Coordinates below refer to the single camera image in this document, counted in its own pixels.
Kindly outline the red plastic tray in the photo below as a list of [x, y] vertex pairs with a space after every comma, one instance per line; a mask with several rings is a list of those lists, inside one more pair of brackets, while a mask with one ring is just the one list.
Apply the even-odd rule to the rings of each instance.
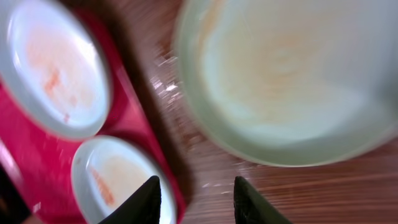
[[[167, 180], [177, 223], [186, 205], [177, 180], [149, 124], [120, 54], [103, 22], [89, 11], [74, 13], [88, 26], [106, 54], [114, 83], [111, 112], [102, 133], [138, 144]], [[1, 165], [27, 207], [46, 223], [83, 223], [73, 196], [71, 168], [79, 142], [55, 137], [34, 124], [1, 85]]]

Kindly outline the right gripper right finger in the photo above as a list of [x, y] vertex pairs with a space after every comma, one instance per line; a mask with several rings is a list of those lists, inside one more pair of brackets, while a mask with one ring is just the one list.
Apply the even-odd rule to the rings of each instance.
[[244, 177], [234, 180], [235, 224], [292, 224]]

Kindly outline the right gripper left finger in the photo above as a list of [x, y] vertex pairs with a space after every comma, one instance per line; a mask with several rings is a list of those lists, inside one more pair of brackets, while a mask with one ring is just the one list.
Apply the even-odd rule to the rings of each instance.
[[159, 224], [160, 179], [153, 175], [99, 224]]

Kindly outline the pale blue plate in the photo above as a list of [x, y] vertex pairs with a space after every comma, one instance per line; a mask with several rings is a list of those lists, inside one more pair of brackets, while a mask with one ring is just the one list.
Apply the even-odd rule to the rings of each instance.
[[113, 100], [101, 47], [58, 1], [1, 2], [1, 83], [30, 120], [66, 139], [97, 134]]
[[87, 223], [99, 223], [114, 212], [151, 176], [160, 179], [160, 222], [177, 224], [172, 187], [155, 160], [137, 144], [97, 136], [77, 149], [71, 168], [75, 200]]
[[396, 1], [185, 1], [175, 37], [192, 114], [243, 159], [319, 166], [397, 136]]

